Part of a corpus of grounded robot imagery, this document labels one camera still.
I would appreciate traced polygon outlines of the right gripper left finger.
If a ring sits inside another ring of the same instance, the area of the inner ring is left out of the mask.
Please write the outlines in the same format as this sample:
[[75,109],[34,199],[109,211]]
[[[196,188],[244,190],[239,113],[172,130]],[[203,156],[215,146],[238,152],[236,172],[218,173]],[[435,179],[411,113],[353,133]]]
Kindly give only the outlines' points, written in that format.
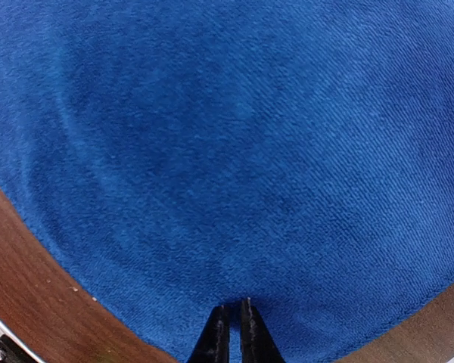
[[225,306],[212,309],[200,337],[188,359],[189,363],[229,362],[229,310]]

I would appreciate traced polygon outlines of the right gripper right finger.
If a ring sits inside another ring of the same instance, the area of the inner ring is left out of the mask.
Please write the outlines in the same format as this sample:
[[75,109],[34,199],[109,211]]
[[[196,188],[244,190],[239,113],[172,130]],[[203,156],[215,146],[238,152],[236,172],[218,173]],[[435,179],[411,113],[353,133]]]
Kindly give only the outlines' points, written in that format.
[[250,298],[241,302],[240,336],[243,363],[285,363],[260,312]]

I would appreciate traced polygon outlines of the blue towel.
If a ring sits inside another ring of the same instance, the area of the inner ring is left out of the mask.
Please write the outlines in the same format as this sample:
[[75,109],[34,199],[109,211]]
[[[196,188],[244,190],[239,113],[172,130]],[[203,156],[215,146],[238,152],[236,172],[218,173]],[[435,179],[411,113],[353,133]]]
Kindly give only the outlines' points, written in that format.
[[454,281],[454,1],[0,1],[0,187],[176,358],[339,358]]

